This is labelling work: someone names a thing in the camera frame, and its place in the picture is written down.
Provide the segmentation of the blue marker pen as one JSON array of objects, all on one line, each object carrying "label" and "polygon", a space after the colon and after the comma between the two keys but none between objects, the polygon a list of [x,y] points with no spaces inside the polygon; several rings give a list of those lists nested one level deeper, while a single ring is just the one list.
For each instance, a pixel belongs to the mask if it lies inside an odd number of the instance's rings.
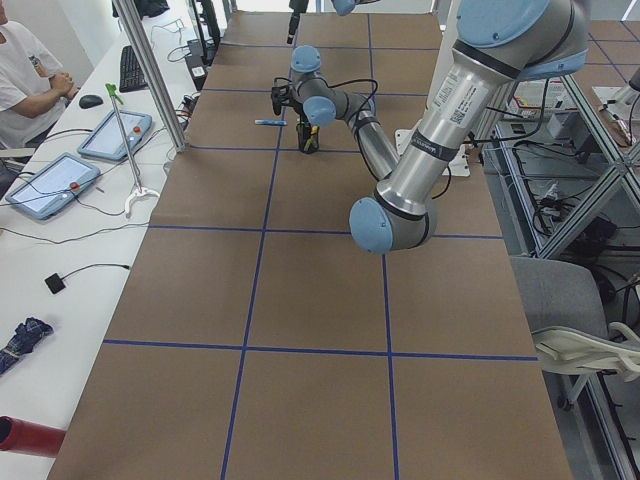
[{"label": "blue marker pen", "polygon": [[274,127],[283,127],[287,126],[286,120],[272,120],[272,119],[256,119],[254,120],[255,125],[259,126],[274,126]]}]

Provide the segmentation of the yellow highlighter pen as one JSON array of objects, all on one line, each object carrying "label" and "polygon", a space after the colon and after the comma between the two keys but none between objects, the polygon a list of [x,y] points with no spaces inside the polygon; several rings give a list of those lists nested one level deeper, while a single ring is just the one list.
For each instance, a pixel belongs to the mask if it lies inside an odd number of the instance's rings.
[{"label": "yellow highlighter pen", "polygon": [[309,138],[305,143],[306,152],[314,152],[319,149],[319,127],[312,126],[309,132]]}]

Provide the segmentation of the black mesh pen cup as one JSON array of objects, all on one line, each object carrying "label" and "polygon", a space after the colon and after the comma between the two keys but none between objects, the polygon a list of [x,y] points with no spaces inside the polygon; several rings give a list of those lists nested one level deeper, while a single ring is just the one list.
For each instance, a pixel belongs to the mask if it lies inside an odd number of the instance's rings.
[{"label": "black mesh pen cup", "polygon": [[296,125],[298,150],[304,154],[313,154],[319,150],[320,127],[309,121],[299,120]]}]

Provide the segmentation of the black keyboard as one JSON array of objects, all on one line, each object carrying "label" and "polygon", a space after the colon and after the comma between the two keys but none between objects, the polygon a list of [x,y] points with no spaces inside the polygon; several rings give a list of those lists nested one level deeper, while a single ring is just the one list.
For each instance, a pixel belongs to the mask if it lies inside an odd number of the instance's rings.
[{"label": "black keyboard", "polygon": [[147,87],[144,72],[131,45],[122,48],[119,68],[120,92],[133,92]]}]

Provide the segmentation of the black computer mouse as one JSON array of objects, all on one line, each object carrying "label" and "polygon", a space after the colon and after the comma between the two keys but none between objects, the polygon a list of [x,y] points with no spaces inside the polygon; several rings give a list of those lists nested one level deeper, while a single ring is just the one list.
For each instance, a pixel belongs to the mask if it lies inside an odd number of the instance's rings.
[{"label": "black computer mouse", "polygon": [[104,100],[99,95],[94,94],[83,95],[78,101],[78,105],[81,109],[94,108],[102,105],[103,103]]}]

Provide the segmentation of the far blue teach pendant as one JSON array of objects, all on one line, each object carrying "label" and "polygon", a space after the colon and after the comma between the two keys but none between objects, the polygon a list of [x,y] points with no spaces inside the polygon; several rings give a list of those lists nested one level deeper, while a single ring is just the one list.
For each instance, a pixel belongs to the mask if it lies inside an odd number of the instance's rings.
[{"label": "far blue teach pendant", "polygon": [[148,114],[120,110],[125,136],[122,135],[115,113],[110,112],[77,148],[86,158],[117,162],[125,158],[127,152],[124,139],[131,150],[142,141],[152,126]]}]

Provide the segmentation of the blue teach pendant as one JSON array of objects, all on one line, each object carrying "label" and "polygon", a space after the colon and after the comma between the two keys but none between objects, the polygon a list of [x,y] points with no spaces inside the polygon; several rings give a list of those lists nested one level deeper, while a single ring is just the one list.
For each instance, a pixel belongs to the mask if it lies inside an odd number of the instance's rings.
[{"label": "blue teach pendant", "polygon": [[100,175],[95,165],[64,153],[11,191],[6,200],[25,215],[45,220],[64,209]]},{"label": "blue teach pendant", "polygon": [[131,150],[142,141],[152,126],[148,114],[120,110],[125,136],[122,135],[115,113],[110,112],[77,148],[86,158],[117,162],[125,158],[127,152],[124,139]]}]

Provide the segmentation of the person in white shirt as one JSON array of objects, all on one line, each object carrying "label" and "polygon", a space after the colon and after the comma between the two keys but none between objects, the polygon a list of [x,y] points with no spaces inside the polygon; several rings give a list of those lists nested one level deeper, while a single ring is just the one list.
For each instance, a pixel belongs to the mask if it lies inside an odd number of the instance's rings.
[{"label": "person in white shirt", "polygon": [[1,143],[36,147],[77,95],[70,73],[27,27],[1,13]]}]

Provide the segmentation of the near blue teach pendant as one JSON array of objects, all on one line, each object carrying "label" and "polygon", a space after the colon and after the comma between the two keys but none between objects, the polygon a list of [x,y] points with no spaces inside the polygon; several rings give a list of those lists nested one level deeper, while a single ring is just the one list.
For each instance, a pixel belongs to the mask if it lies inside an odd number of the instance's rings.
[{"label": "near blue teach pendant", "polygon": [[6,200],[25,215],[45,220],[64,209],[100,175],[95,165],[64,153],[11,191]]}]

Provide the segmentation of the brown paper table mat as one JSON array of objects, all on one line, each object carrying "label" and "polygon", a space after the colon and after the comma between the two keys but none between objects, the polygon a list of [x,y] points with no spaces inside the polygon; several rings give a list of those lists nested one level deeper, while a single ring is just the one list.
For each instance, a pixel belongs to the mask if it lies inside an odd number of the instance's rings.
[{"label": "brown paper table mat", "polygon": [[257,127],[288,18],[233,15],[54,479],[567,479],[482,167],[438,227],[358,248],[347,128]]}]

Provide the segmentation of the small black puck device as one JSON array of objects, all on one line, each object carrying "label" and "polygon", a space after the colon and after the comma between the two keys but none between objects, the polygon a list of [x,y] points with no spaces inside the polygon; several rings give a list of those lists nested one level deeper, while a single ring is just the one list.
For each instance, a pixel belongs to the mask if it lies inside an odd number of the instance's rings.
[{"label": "small black puck device", "polygon": [[46,277],[44,283],[52,294],[58,294],[66,288],[64,279],[58,273]]}]

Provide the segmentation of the white grey chair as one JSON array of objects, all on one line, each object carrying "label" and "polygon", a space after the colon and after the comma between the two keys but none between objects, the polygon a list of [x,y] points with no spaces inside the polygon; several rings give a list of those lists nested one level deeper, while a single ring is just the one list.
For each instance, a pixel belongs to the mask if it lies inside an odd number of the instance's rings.
[{"label": "white grey chair", "polygon": [[561,409],[571,410],[598,373],[614,372],[626,382],[639,378],[639,336],[621,322],[605,323],[588,269],[523,256],[510,261],[542,370],[577,377],[558,399]]}]

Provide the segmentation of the folded blue umbrella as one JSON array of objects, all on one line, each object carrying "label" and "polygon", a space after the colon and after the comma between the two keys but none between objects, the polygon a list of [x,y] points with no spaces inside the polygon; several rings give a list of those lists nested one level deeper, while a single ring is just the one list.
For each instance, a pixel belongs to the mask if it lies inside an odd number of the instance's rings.
[{"label": "folded blue umbrella", "polygon": [[34,347],[52,333],[51,325],[35,317],[18,324],[14,335],[1,349],[1,374],[4,375],[25,355],[32,353]]}]

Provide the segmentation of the red cylinder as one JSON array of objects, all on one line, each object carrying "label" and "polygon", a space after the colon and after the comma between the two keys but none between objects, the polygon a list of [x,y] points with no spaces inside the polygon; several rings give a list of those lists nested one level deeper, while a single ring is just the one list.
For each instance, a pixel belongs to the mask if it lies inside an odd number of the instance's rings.
[{"label": "red cylinder", "polygon": [[66,431],[8,416],[1,417],[1,450],[55,458]]}]

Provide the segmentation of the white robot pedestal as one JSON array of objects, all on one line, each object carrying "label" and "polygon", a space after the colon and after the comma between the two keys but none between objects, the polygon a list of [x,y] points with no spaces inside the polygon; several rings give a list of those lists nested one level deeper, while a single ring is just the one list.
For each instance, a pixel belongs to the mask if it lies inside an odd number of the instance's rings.
[{"label": "white robot pedestal", "polygon": [[388,182],[411,175],[429,182],[455,161],[486,93],[477,80],[479,67],[473,63],[466,34],[465,28],[458,28],[458,12],[451,12],[424,114],[407,137]]}]

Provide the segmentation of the aluminium frame post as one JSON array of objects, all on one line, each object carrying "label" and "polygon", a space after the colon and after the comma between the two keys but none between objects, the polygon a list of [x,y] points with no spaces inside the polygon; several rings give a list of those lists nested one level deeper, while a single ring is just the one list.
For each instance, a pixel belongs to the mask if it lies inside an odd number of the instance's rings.
[{"label": "aluminium frame post", "polygon": [[177,153],[180,153],[186,147],[183,128],[175,113],[174,105],[135,3],[133,0],[114,0],[113,5],[116,8],[130,44],[141,65],[154,103],[169,133],[174,149]]}]

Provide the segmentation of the green handled reacher grabber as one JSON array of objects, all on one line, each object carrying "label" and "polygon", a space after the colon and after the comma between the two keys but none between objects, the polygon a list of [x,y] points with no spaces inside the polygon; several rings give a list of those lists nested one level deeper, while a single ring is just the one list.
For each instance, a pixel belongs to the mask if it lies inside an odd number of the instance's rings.
[{"label": "green handled reacher grabber", "polygon": [[107,89],[108,96],[111,100],[114,117],[116,118],[116,122],[122,137],[123,146],[126,151],[128,163],[133,174],[134,186],[132,188],[131,193],[125,200],[125,204],[124,204],[124,214],[125,214],[125,217],[129,219],[132,213],[132,205],[136,200],[139,200],[145,197],[159,198],[160,193],[153,189],[149,189],[142,184],[141,177],[140,177],[140,170],[137,166],[136,160],[134,158],[134,154],[129,145],[128,134],[124,128],[124,122],[122,120],[120,110],[117,105],[117,103],[122,104],[122,100],[118,97],[116,93],[116,86],[114,84],[106,83],[105,87]]}]

